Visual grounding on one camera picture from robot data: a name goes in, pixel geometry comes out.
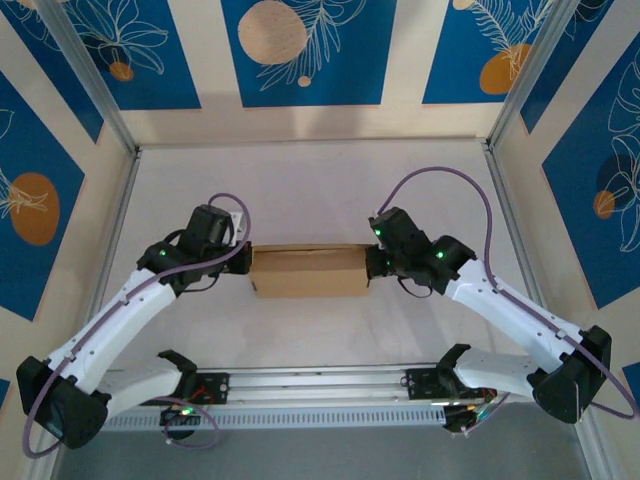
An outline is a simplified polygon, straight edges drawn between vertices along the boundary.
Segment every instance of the white floor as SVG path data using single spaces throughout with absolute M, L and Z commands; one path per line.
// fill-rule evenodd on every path
M 183 228 L 213 193 L 232 192 L 247 203 L 254 245 L 375 243 L 367 218 L 405 174 L 429 165 L 459 168 L 486 189 L 495 215 L 494 271 L 524 291 L 478 141 L 372 140 L 145 151 L 107 295 L 147 246 Z M 416 177 L 392 205 L 406 209 L 430 238 L 453 235 L 481 253 L 484 210 L 462 180 L 443 173 Z M 260 300 L 248 277 L 229 275 L 209 292 L 179 298 L 117 363 L 167 348 L 202 368 L 432 362 L 457 342 L 521 353 L 465 307 L 437 294 L 410 297 L 393 279 L 372 282 L 364 298 Z

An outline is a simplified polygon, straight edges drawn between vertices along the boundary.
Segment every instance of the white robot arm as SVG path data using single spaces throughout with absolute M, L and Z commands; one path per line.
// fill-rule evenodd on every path
M 31 415 L 34 408 L 37 423 L 69 448 L 79 448 L 124 410 L 156 397 L 189 397 L 197 367 L 174 351 L 161 352 L 138 368 L 108 369 L 140 330 L 189 285 L 203 276 L 217 279 L 223 273 L 248 273 L 251 244 L 236 245 L 241 222 L 241 214 L 201 205 L 186 229 L 150 246 L 138 260 L 138 269 L 82 330 L 44 361 L 29 357 L 18 367 L 24 412 Z M 249 229 L 247 217 L 245 237 Z
M 393 207 L 369 222 L 383 246 L 368 252 L 370 278 L 412 279 L 448 296 L 483 316 L 529 354 L 495 354 L 455 345 L 437 367 L 438 380 L 452 397 L 461 388 L 491 388 L 533 398 L 563 422 L 580 419 L 606 377 L 565 337 L 608 369 L 611 337 L 604 330 L 594 326 L 582 331 L 499 278 L 489 278 L 485 264 L 468 247 L 449 236 L 431 242 L 402 209 Z
M 490 388 L 533 398 L 562 421 L 574 423 L 580 418 L 604 377 L 562 337 L 569 335 L 585 345 L 608 367 L 611 338 L 606 332 L 598 327 L 583 332 L 500 279 L 491 281 L 484 264 L 470 249 L 447 236 L 430 242 L 404 210 L 394 207 L 370 219 L 370 224 L 384 247 L 367 252 L 371 279 L 388 275 L 411 278 L 476 311 L 529 353 L 493 354 L 455 345 L 435 369 L 437 382 L 449 397 L 456 398 L 461 389 Z M 231 219 L 227 212 L 203 205 L 194 211 L 186 230 L 149 247 L 120 292 L 77 335 L 44 362 L 29 357 L 19 367 L 25 413 L 38 407 L 37 396 L 47 390 L 35 420 L 69 448 L 78 448 L 91 440 L 108 418 L 128 408 L 160 396 L 188 398 L 195 388 L 197 367 L 176 352 L 162 352 L 138 369 L 108 369 L 140 330 L 190 284 L 204 275 L 215 278 L 221 273 L 248 273 L 250 245 L 228 262 L 209 269 L 158 278 L 160 272 L 176 266 L 228 253 L 238 227 L 237 216 Z M 171 241 L 177 236 L 180 240 L 174 246 Z M 497 289 L 508 291 L 544 316 L 558 332 L 546 328 Z M 92 335 L 97 328 L 99 335 Z M 78 342 L 87 336 L 78 349 Z M 46 386 L 56 372 L 56 378 Z

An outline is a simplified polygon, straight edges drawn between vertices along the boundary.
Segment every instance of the cardboard box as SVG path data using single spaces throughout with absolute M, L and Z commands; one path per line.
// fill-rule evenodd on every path
M 368 245 L 253 247 L 249 273 L 260 298 L 367 295 Z

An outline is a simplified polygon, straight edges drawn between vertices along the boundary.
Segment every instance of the purple cable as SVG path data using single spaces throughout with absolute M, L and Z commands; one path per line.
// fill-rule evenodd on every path
M 490 262 L 491 236 L 493 233 L 493 213 L 491 211 L 491 204 L 489 203 L 489 198 L 487 197 L 487 194 L 484 192 L 484 190 L 482 190 L 482 187 L 473 178 L 468 176 L 466 173 L 463 173 L 460 170 L 456 170 L 455 168 L 449 168 L 449 167 L 425 167 L 425 168 L 420 168 L 414 172 L 411 172 L 402 180 L 400 180 L 400 183 L 398 183 L 398 185 L 396 185 L 396 187 L 391 192 L 391 195 L 389 195 L 387 200 L 382 204 L 382 207 L 380 207 L 380 210 L 378 210 L 378 215 L 384 212 L 384 210 L 387 208 L 389 203 L 391 203 L 391 200 L 393 200 L 393 197 L 396 196 L 400 188 L 402 188 L 402 186 L 405 183 L 407 183 L 411 178 L 415 177 L 416 175 L 419 175 L 421 173 L 427 173 L 427 172 L 451 173 L 453 175 L 456 175 L 466 180 L 469 184 L 471 184 L 471 186 L 476 190 L 476 192 L 478 192 L 478 194 L 480 195 L 480 198 L 482 199 L 482 203 L 484 203 L 485 210 L 487 212 L 487 234 L 485 236 L 485 242 L 484 242 L 484 267 L 487 274 L 487 278 L 489 279 L 489 283 L 491 283 L 493 288 L 495 288 L 496 291 L 498 291 L 501 295 L 503 295 L 505 298 L 507 298 L 516 306 L 520 307 L 529 315 L 533 316 L 536 320 L 540 321 L 544 326 L 550 329 L 553 333 L 557 334 L 558 332 L 560 332 L 560 328 L 558 328 L 552 322 L 544 318 L 544 316 L 536 312 L 533 308 L 529 307 L 526 303 L 520 301 L 518 298 L 511 295 L 509 292 L 505 292 L 504 290 L 499 288 L 498 282 L 496 282 L 493 272 L 491 271 L 491 262 Z M 569 345 L 571 345 L 574 349 L 579 351 L 582 355 L 584 355 L 593 365 L 596 366 L 598 370 L 600 370 L 600 372 L 602 372 L 603 375 L 607 377 L 607 379 L 611 381 L 611 383 L 613 383 L 613 385 L 618 389 L 618 391 L 622 394 L 624 399 L 631 406 L 632 413 L 628 414 L 624 412 L 619 412 L 618 410 L 614 410 L 610 407 L 601 405 L 596 402 L 592 402 L 591 405 L 593 405 L 594 407 L 604 412 L 615 415 L 616 417 L 637 421 L 640 418 L 640 407 L 638 407 L 638 404 L 634 400 L 633 395 L 624 387 L 624 385 L 622 385 L 622 383 L 611 372 L 611 370 L 609 370 L 591 352 L 589 352 L 586 348 L 580 345 L 579 342 L 571 338 L 569 335 L 564 335 L 563 340 L 566 341 Z
M 242 240 L 240 240 L 240 242 L 229 253 L 226 253 L 220 257 L 214 258 L 213 260 L 209 260 L 207 262 L 194 263 L 192 265 L 185 265 L 182 267 L 176 267 L 176 268 L 166 270 L 137 285 L 129 293 L 126 294 L 125 296 L 126 300 L 124 302 L 119 301 L 114 303 L 111 306 L 111 308 L 109 308 L 109 310 L 107 310 L 104 313 L 104 315 L 102 315 L 102 317 L 100 317 L 100 319 L 87 331 L 85 336 L 82 337 L 80 340 L 78 340 L 75 346 L 71 349 L 72 355 L 76 355 L 82 349 L 82 347 L 89 341 L 89 339 L 93 337 L 93 335 L 95 335 L 95 333 L 115 314 L 115 312 L 118 311 L 118 309 L 121 306 L 128 304 L 131 298 L 135 297 L 138 293 L 140 293 L 140 291 L 144 290 L 149 285 L 152 285 L 156 283 L 158 280 L 168 277 L 169 275 L 175 275 L 176 273 L 188 272 L 190 270 L 197 270 L 200 268 L 209 268 L 215 265 L 219 265 L 220 263 L 223 263 L 229 260 L 231 257 L 236 255 L 238 252 L 240 252 L 240 250 L 244 248 L 245 244 L 249 240 L 249 234 L 251 233 L 251 216 L 249 215 L 249 210 L 247 209 L 247 206 L 242 200 L 240 200 L 238 197 L 236 197 L 231 193 L 215 194 L 213 197 L 209 199 L 208 205 L 211 205 L 213 201 L 218 198 L 230 198 L 234 200 L 242 209 L 242 213 L 244 214 L 244 217 L 247 222 L 247 227 L 244 232 L 244 236 L 242 237 Z M 47 379 L 45 384 L 42 386 L 42 388 L 38 392 L 38 395 L 36 396 L 36 399 L 33 402 L 33 405 L 31 406 L 31 410 L 29 410 L 29 415 L 27 415 L 27 421 L 24 425 L 24 430 L 22 431 L 22 451 L 27 457 L 31 459 L 42 458 L 45 455 L 48 455 L 49 453 L 56 450 L 58 447 L 60 447 L 60 441 L 58 441 L 56 442 L 55 445 L 47 448 L 46 450 L 43 450 L 41 452 L 34 452 L 33 450 L 31 450 L 31 444 L 30 444 L 29 438 L 31 436 L 33 423 L 35 422 L 36 413 L 40 409 L 40 406 L 42 405 L 44 398 L 49 393 L 49 390 L 51 389 L 51 385 L 53 385 L 53 382 L 55 381 L 55 379 L 58 378 L 58 376 L 60 376 L 62 371 L 67 367 L 67 365 L 69 365 L 70 362 L 71 362 L 71 358 L 65 358 L 62 362 L 60 362 L 60 365 L 58 365 L 58 367 L 53 371 L 51 376 Z M 184 402 L 183 400 L 180 400 L 180 399 L 172 399 L 170 401 L 173 401 L 175 403 Z M 188 406 L 199 409 L 197 405 L 189 404 Z
M 176 447 L 186 448 L 186 449 L 189 449 L 189 450 L 207 450 L 209 448 L 213 448 L 213 447 L 216 446 L 216 444 L 218 443 L 218 440 L 220 439 L 220 427 L 218 426 L 218 423 L 216 422 L 216 419 L 213 418 L 213 415 L 211 415 L 209 412 L 207 412 L 204 408 L 202 408 L 202 407 L 200 407 L 198 405 L 189 403 L 189 402 L 187 402 L 185 400 L 182 400 L 180 398 L 176 398 L 176 397 L 156 397 L 155 400 L 158 400 L 158 401 L 161 401 L 161 402 L 177 403 L 178 405 L 183 405 L 185 407 L 193 408 L 196 412 L 198 412 L 204 418 L 209 420 L 209 422 L 211 422 L 211 424 L 213 425 L 213 428 L 215 429 L 215 432 L 216 432 L 216 436 L 211 442 L 204 443 L 202 445 L 188 445 L 186 443 L 177 442 L 176 440 L 174 440 L 171 437 L 169 437 L 169 424 L 171 423 L 171 421 L 174 418 L 179 418 L 179 415 L 178 415 L 178 416 L 173 417 L 171 420 L 169 420 L 165 424 L 164 430 L 162 431 L 162 434 L 164 435 L 164 438 L 167 439 L 167 442 L 170 445 L 175 445 Z

